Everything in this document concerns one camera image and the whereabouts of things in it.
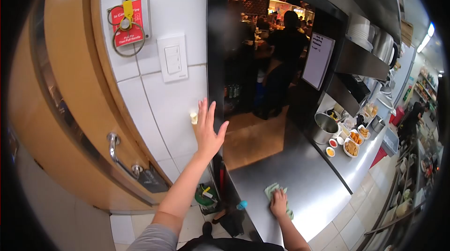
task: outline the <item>metal door handle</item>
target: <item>metal door handle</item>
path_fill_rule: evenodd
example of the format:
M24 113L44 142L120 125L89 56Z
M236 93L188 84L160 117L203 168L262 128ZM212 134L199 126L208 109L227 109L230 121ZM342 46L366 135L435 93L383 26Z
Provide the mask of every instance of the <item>metal door handle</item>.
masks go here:
M116 145L120 144L120 138L116 133L109 133L106 138L109 141L109 155L115 163L117 163L126 173L128 173L133 179L138 179L139 174L142 172L143 168L138 165L134 164L131 167L131 170L127 168L125 164L123 164L120 159L116 155Z

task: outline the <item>human hand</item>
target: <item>human hand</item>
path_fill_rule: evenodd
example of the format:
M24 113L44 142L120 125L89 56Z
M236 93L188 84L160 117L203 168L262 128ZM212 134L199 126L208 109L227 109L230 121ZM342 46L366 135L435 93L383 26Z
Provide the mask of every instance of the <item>human hand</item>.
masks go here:
M197 122L197 144L199 149L197 153L200 158L210 161L222 146L226 129L229 121L225 121L216 135L214 132L214 111L216 102L212 102L208 110L208 101L206 98L199 101L199 114Z
M282 188L276 189L273 192L273 196L270 201L270 210L277 219L279 219L283 215L286 215L287 203L288 203L288 195L284 193Z

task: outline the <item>ceiling light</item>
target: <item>ceiling light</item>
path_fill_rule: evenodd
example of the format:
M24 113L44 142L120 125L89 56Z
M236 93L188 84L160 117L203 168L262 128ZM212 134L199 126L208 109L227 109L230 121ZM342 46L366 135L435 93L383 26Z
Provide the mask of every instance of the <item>ceiling light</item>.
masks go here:
M433 25L433 23L431 23L431 24L430 24L430 27L428 28L428 35L429 35L430 37L432 37L433 34L434 34L434 25Z
M428 43L428 41L430 41L430 38L431 38L430 35L428 35L428 34L425 35L424 40L422 41L422 43L417 48L417 53L420 53L424 49L425 45Z

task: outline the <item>stainless steel counter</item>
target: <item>stainless steel counter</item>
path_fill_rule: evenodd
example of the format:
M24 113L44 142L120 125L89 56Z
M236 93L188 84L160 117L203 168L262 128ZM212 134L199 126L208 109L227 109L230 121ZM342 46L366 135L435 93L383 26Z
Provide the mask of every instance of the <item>stainless steel counter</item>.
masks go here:
M356 192L359 188L370 165L374 162L375 156L383 142L386 129L387 126L385 126L380 133L377 133L369 126L368 130L370 132L370 138L360 145L360 151L357 158L351 158L346 155L344 149L340 145L335 148L336 155L329 158L325 153L325 149L329 145L316 144L322 151L323 157L330 161L331 166L333 166L336 172L343 178L352 193Z
M292 221L306 241L325 228L350 201L350 193L317 149L289 120L284 149L229 176L256 231L267 243L283 245L280 227L270 212L264 189L277 182L287 187Z

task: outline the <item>fire extinguisher sign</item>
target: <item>fire extinguisher sign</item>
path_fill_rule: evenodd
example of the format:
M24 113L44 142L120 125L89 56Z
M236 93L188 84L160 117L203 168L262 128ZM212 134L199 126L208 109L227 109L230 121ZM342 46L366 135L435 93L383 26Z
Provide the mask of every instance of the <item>fire extinguisher sign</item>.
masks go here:
M143 28L141 0L134 0L132 3L133 3L133 22L139 24ZM117 25L112 26L114 32L119 27L120 21L122 21L123 16L124 13L122 7L116 7L111 10L111 18L112 18L111 23L117 23ZM120 47L141 41L143 40L143 38L144 35L142 34L141 29L136 25L132 25L131 29L128 31L123 31L119 29L116 33L114 41L116 47Z

